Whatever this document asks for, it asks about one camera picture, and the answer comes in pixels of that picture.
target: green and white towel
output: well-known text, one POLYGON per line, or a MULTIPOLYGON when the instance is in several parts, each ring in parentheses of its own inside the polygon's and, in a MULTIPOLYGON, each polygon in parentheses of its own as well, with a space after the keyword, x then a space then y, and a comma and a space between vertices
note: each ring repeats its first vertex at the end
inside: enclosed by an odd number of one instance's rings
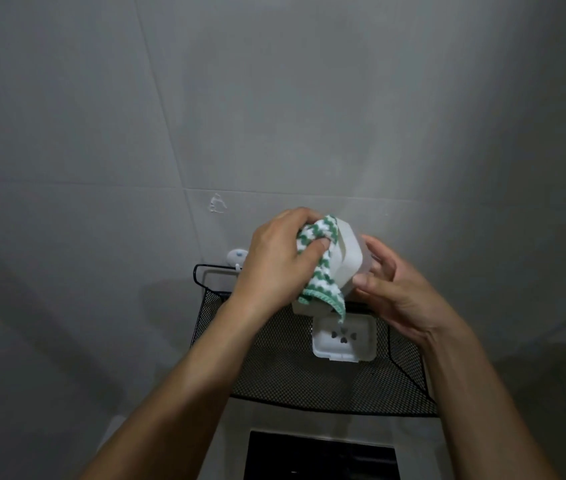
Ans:
POLYGON ((330 240, 330 247, 325 251, 319 264, 314 270, 314 275, 307 286, 303 289, 298 301, 304 305, 308 305, 313 299, 320 299, 330 305, 337 314, 341 316, 339 322, 345 319, 345 298, 339 287, 332 278, 330 264, 332 262, 332 253, 339 243, 339 226, 336 217, 332 215, 325 216, 314 224, 304 226, 296 236, 296 248, 298 253, 302 253, 312 241, 326 237, 330 240))

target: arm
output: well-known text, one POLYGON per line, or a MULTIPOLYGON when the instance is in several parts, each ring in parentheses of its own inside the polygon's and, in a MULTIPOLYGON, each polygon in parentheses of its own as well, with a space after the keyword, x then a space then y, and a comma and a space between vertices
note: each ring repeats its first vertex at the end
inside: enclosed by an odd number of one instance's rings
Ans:
POLYGON ((558 480, 478 338, 416 269, 374 237, 360 298, 423 352, 459 480, 558 480))
POLYGON ((163 383, 88 464, 82 480, 195 479, 256 332, 307 283, 329 242, 301 255, 296 233, 321 218, 286 210, 252 237, 231 298, 163 383))

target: fingernail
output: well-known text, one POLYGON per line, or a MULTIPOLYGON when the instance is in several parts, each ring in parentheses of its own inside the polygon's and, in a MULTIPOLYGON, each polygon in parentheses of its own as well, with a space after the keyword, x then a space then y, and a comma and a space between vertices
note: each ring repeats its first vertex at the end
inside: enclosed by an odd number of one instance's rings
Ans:
POLYGON ((367 283, 367 276, 365 274, 355 274, 352 278, 352 283, 354 286, 363 287, 367 283))

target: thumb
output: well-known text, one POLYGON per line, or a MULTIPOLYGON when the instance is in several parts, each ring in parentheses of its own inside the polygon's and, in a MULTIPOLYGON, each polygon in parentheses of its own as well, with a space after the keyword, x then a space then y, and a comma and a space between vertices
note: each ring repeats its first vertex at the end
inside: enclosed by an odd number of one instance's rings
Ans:
POLYGON ((319 260, 330 248, 330 240, 324 237, 317 239, 312 242, 307 249, 304 250, 297 258, 300 267, 303 268, 310 276, 314 272, 316 265, 319 264, 319 260))
POLYGON ((361 291, 391 301, 405 297, 405 292, 398 285, 391 281, 380 280, 371 274, 357 274, 352 278, 352 283, 361 291))

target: black wire mesh basket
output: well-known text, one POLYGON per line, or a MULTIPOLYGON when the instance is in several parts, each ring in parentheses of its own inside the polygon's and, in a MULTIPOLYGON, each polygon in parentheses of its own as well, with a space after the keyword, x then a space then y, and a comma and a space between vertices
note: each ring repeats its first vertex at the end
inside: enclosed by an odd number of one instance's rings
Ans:
MULTIPOLYGON (((231 292, 204 288, 191 345, 203 334, 231 292)), ((346 303, 350 313, 371 314, 361 303, 346 303)), ((370 362, 335 362, 312 351, 312 318, 292 306, 277 312, 258 332, 243 363, 232 397, 304 411, 375 416, 438 417, 428 393, 418 348, 380 319, 377 353, 370 362)))

